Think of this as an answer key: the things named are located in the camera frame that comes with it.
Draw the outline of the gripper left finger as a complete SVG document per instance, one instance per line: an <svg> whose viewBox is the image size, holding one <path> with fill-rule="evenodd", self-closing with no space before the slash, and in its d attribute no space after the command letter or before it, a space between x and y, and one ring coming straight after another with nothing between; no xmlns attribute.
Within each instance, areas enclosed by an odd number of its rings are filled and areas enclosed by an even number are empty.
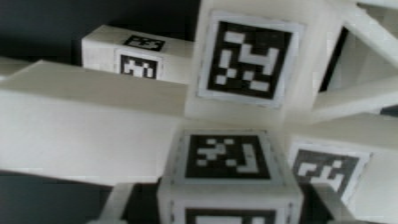
<svg viewBox="0 0 398 224"><path fill-rule="evenodd" d="M160 224L156 190L156 183L119 183L87 224Z"/></svg>

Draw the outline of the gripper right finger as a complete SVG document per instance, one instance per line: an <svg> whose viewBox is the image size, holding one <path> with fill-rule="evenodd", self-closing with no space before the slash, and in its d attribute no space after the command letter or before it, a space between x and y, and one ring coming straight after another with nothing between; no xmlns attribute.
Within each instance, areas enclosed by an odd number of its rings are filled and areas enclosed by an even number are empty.
<svg viewBox="0 0 398 224"><path fill-rule="evenodd" d="M302 184L304 205L298 224L368 224L357 220L327 184Z"/></svg>

